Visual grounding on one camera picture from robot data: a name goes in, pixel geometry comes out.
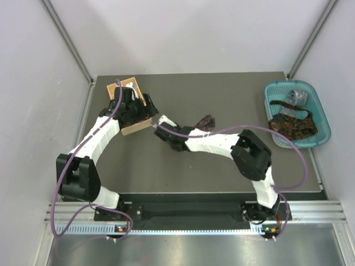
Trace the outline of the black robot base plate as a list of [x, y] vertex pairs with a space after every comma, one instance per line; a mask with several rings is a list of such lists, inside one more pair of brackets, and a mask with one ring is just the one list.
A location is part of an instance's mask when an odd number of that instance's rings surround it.
[[[189, 231], [246, 229], [243, 205], [254, 205], [256, 194], [247, 193], [123, 193], [118, 213], [97, 208], [95, 221], [126, 222], [135, 230]], [[292, 220], [289, 206], [280, 202], [277, 214], [265, 223]]]

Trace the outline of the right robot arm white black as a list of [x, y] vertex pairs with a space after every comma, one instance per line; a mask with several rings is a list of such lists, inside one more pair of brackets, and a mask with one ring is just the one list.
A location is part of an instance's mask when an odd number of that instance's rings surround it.
[[271, 150], [252, 131], [239, 134], [213, 134], [196, 127], [163, 122], [154, 134], [177, 152], [205, 152], [233, 160], [240, 174], [252, 182], [257, 203], [243, 205], [244, 218], [256, 224], [279, 213], [280, 197], [274, 190]]

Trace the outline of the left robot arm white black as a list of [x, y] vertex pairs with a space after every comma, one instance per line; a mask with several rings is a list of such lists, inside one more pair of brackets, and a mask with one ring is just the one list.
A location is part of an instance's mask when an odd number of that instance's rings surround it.
[[139, 96], [128, 86], [116, 86], [114, 99], [98, 115], [94, 126], [68, 154], [56, 159], [58, 194], [103, 206], [112, 219], [124, 217], [119, 194], [102, 186], [96, 164], [110, 141], [123, 129], [148, 121], [158, 110], [148, 93]]

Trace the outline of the dark purple patterned tie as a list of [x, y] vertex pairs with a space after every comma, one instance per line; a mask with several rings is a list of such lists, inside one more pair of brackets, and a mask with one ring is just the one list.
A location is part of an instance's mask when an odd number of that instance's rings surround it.
[[195, 128], [201, 131], [212, 131], [215, 126], [215, 118], [212, 115], [206, 115], [195, 125]]

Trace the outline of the wooden compartment box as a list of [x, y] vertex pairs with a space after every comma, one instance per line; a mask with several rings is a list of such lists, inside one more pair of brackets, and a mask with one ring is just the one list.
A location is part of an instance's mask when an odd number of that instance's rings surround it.
[[[122, 80], [120, 82], [121, 86], [123, 87], [123, 96], [121, 97], [121, 100], [122, 100], [122, 98], [124, 96], [128, 96], [128, 97], [131, 96], [131, 98], [132, 98], [133, 90], [131, 88], [127, 88], [125, 86], [127, 83], [129, 83], [131, 81], [136, 85], [136, 90], [137, 90], [137, 93], [139, 95], [139, 98], [141, 98], [143, 103], [146, 104], [145, 100], [144, 100], [144, 97], [143, 97], [144, 93], [141, 91], [141, 89], [140, 89], [140, 87], [138, 85], [138, 82], [137, 82], [135, 77], [124, 79], [124, 80]], [[113, 112], [113, 110], [115, 109], [116, 105], [117, 104], [120, 105], [120, 103], [121, 103], [121, 102], [118, 102], [118, 100], [120, 98], [119, 85], [117, 85], [116, 83], [112, 83], [112, 84], [107, 85], [106, 88], [107, 88], [107, 91], [108, 91], [108, 94], [109, 94], [109, 98], [110, 98], [110, 104], [109, 104], [109, 107], [108, 107], [108, 112]], [[115, 113], [114, 116], [117, 117], [118, 120], [119, 120], [119, 108], [118, 108], [118, 111]], [[150, 123], [152, 122], [152, 120], [153, 120], [153, 117], [150, 117], [150, 118], [147, 118], [146, 120], [143, 120], [143, 121], [141, 121], [139, 123], [136, 123], [134, 125], [131, 125], [131, 126], [128, 126], [128, 127], [120, 127], [121, 128], [121, 133], [122, 133], [122, 135], [125, 136], [125, 135], [128, 135], [128, 134], [132, 134], [134, 132], [140, 131], [142, 129], [146, 129], [147, 127], [150, 126]]]

